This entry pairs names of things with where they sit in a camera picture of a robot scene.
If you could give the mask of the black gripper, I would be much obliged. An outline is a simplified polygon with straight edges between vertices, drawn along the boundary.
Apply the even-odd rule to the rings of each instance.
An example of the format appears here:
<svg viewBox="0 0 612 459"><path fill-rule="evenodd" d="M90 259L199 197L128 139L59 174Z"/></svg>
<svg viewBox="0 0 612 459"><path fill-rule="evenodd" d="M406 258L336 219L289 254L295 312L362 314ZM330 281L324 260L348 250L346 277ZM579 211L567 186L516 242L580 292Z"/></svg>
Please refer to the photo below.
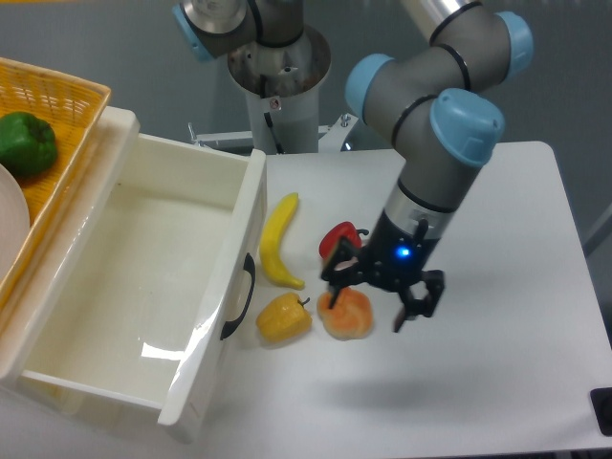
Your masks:
<svg viewBox="0 0 612 459"><path fill-rule="evenodd" d="M366 246L356 247L341 236L323 262L320 278L330 293L328 309L333 309L341 291L363 282L398 293L403 304L393 322L399 333L406 321L432 317L446 288L445 273L425 271L425 264L439 239L430 237L425 217L412 221L411 229L401 229L383 212ZM417 298L412 287L422 284L426 294Z"/></svg>

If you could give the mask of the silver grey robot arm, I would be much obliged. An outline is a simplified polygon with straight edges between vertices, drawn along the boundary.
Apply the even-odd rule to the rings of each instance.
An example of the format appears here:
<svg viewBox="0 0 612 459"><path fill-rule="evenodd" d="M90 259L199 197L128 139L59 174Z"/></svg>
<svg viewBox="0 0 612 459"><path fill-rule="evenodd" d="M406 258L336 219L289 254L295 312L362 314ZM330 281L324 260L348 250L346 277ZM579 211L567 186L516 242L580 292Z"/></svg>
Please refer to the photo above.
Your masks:
<svg viewBox="0 0 612 459"><path fill-rule="evenodd" d="M405 160L366 245L346 237L321 276L332 298L361 283L399 296L395 327L431 317L445 276L426 262L499 142L505 120L482 92L534 56L527 22L479 1L408 1L427 41L406 62L363 58L344 90L352 112ZM300 1L181 1L172 10L202 61L224 57L247 99L252 141L269 154L318 149L317 91L331 53Z"/></svg>

